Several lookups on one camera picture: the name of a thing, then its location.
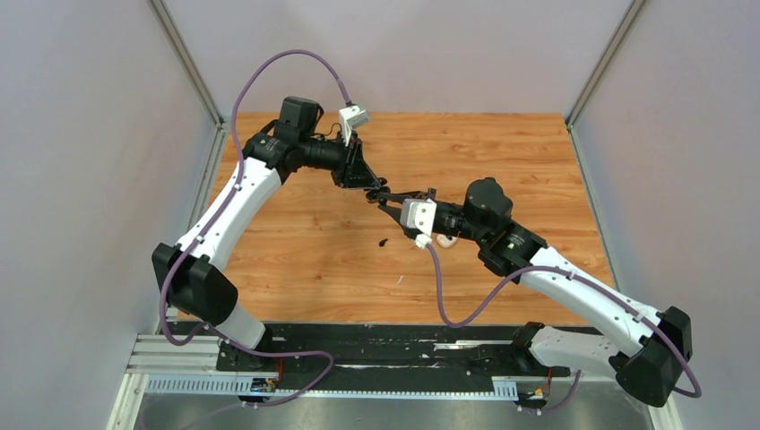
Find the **black earbud charging case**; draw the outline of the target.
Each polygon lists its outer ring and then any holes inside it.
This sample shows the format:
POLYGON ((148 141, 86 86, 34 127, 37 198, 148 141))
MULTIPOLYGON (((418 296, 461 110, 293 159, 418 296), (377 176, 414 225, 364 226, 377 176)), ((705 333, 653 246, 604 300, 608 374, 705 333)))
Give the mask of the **black earbud charging case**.
POLYGON ((386 205, 386 199, 384 198, 384 192, 381 190, 369 190, 365 194, 365 198, 368 203, 386 205))

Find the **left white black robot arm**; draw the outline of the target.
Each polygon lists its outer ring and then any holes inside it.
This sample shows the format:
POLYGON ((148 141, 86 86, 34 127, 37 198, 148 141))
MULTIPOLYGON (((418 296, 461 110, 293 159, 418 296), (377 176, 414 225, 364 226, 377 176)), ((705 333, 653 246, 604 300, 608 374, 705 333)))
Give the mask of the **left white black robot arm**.
POLYGON ((368 122, 368 112, 356 104, 340 109, 339 131, 332 139, 315 130, 323 113, 311 99, 285 98, 278 118, 240 148, 233 174, 202 217, 175 244, 157 245, 151 261, 160 284, 164 331, 173 306, 240 345, 240 358, 250 368, 263 370, 272 363, 275 348, 264 339, 265 324, 240 304, 238 289, 223 273, 247 226, 302 167, 330 172, 344 189, 384 187, 364 161, 356 132, 368 122))

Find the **white earbud charging case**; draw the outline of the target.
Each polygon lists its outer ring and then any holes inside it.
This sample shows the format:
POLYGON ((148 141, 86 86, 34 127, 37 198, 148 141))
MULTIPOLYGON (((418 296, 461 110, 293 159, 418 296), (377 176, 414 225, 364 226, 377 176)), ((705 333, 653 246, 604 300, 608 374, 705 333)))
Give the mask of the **white earbud charging case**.
POLYGON ((458 241, 458 238, 456 236, 448 236, 448 235, 436 236, 436 243, 444 249, 451 248, 457 243, 457 241, 458 241))

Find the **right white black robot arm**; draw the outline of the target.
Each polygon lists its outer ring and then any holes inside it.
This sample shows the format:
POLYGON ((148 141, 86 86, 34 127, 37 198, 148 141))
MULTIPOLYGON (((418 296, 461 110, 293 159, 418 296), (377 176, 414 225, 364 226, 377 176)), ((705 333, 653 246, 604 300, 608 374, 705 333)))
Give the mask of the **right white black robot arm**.
POLYGON ((470 240, 484 266, 503 283, 540 292, 588 322, 593 333, 528 322, 514 335, 512 361, 534 374, 543 366, 615 380, 642 403, 663 407, 678 381, 687 378, 687 397, 703 390, 690 367, 691 321, 679 308, 660 310, 606 286, 565 258, 542 237, 512 217, 512 200, 492 177, 469 184, 462 203, 442 202, 434 190, 367 192, 414 244, 434 250, 434 236, 470 240))

